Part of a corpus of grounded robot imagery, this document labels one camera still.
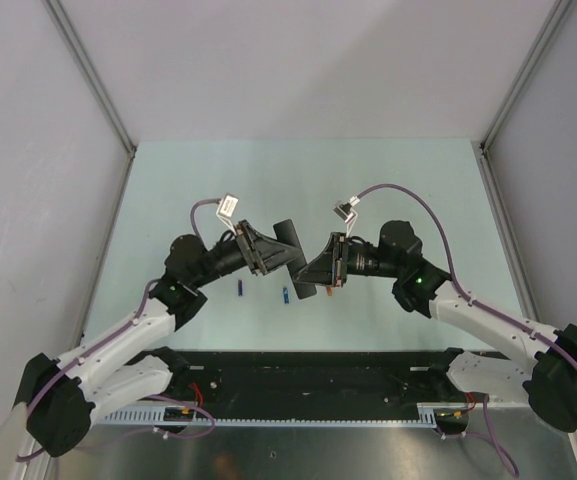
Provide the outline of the black remote control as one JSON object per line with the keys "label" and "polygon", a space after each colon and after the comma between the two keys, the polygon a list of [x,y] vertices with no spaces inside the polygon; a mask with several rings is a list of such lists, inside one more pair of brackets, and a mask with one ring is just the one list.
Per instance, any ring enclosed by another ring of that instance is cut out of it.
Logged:
{"label": "black remote control", "polygon": [[297,298],[305,300],[315,296],[317,294],[315,285],[296,280],[296,275],[306,266],[307,262],[293,221],[286,219],[276,223],[273,225],[273,230],[276,240],[289,247],[291,258],[287,263],[287,269]]}

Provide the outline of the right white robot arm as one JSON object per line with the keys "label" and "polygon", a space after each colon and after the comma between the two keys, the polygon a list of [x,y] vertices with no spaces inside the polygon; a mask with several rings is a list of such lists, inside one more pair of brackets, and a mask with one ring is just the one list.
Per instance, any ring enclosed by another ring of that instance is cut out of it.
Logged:
{"label": "right white robot arm", "polygon": [[452,325],[501,353],[499,359],[485,360],[460,349],[448,350],[444,365],[429,376],[437,399],[487,393],[527,403],[557,430],[577,430],[576,325],[557,329],[477,300],[455,284],[452,274],[423,257],[422,242],[406,221],[385,223],[376,245],[332,233],[324,250],[293,278],[337,288],[351,275],[393,279],[392,294],[403,310]]}

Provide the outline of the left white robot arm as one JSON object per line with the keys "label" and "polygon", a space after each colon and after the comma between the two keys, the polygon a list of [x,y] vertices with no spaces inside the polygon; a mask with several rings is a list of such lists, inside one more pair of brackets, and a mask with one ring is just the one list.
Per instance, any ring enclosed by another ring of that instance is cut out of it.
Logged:
{"label": "left white robot arm", "polygon": [[40,353],[29,360],[15,401],[27,408],[25,427],[39,451],[53,458],[64,455],[97,420],[142,398],[182,397],[189,387],[184,370],[152,355],[140,361],[135,356],[197,315],[207,301],[202,287],[242,268],[268,275],[303,264],[293,222],[284,220],[273,230],[266,236],[242,220],[230,239],[212,248],[194,234],[177,237],[163,275],[146,284],[134,312],[55,359]]}

